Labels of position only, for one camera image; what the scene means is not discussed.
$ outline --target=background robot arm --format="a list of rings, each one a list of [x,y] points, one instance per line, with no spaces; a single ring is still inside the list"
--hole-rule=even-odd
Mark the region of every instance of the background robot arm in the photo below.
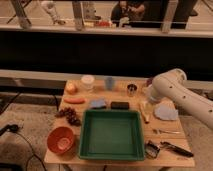
[[[58,23],[59,25],[64,25],[65,21],[62,21],[60,19],[60,16],[57,13],[57,10],[55,8],[55,3],[52,0],[49,1],[42,1],[41,2],[41,7],[43,10],[50,15],[53,23]]]
[[[213,130],[213,102],[183,87],[186,80],[180,69],[157,75],[148,88],[149,101],[157,103],[168,97]]]

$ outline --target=metal spoon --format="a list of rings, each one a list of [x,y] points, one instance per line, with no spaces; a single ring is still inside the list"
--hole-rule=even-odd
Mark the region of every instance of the metal spoon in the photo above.
[[[153,129],[154,133],[156,134],[162,134],[162,133],[167,133],[167,134],[180,134],[179,131],[164,131],[161,129]]]

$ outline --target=blue cup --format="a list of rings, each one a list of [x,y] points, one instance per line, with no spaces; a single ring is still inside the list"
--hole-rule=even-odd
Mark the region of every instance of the blue cup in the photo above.
[[[106,90],[112,90],[115,85],[115,80],[113,77],[106,77],[105,79],[105,88]]]

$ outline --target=knife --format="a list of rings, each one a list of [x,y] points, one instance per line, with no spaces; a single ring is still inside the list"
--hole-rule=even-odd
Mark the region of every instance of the knife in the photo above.
[[[173,145],[173,144],[171,144],[167,141],[161,142],[161,145],[163,145],[164,147],[166,147],[166,148],[168,148],[168,149],[170,149],[170,150],[172,150],[172,151],[174,151],[174,152],[176,152],[180,155],[183,155],[183,156],[186,156],[186,157],[193,157],[194,156],[193,153],[191,153],[191,152],[189,152],[189,151],[187,151],[187,150],[185,150],[181,147]]]

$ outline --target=floor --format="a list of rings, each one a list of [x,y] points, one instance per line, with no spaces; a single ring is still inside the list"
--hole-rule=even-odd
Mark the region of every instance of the floor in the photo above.
[[[1,92],[0,97],[10,101],[16,93]],[[35,153],[43,160],[46,151],[46,137],[52,128],[54,115],[57,113],[53,95],[20,94],[0,116],[0,127],[6,124],[18,124],[22,134],[31,144]],[[192,116],[180,110],[180,119],[191,150],[195,154],[195,168],[175,168],[171,171],[212,171],[213,170],[213,134],[210,129]],[[6,132],[0,138],[0,162],[15,163],[25,168],[27,159],[32,155],[29,145],[18,135]],[[58,164],[46,164],[48,171],[62,171]],[[74,171],[101,171],[103,167],[71,166]],[[154,171],[158,168],[108,167],[108,171]],[[28,165],[29,171],[42,171],[42,166],[33,158]]]
[[[204,0],[211,7],[213,7],[212,0]],[[67,27],[73,27],[73,10],[72,3],[69,1],[55,1],[58,14],[66,20]],[[96,15],[101,16],[104,20],[110,18],[111,11],[116,4],[115,1],[95,1],[94,7]],[[210,10],[203,0],[199,0],[195,6],[195,10],[198,12],[198,16],[190,17],[187,30],[213,30],[213,11]],[[33,26],[53,26],[53,23],[48,14],[46,14],[39,3],[39,0],[32,1],[26,8],[25,13],[32,22]],[[0,24],[7,23],[11,17],[15,14],[15,11],[9,0],[3,0],[0,2]],[[17,25],[18,20],[15,17],[9,22],[9,25]]]

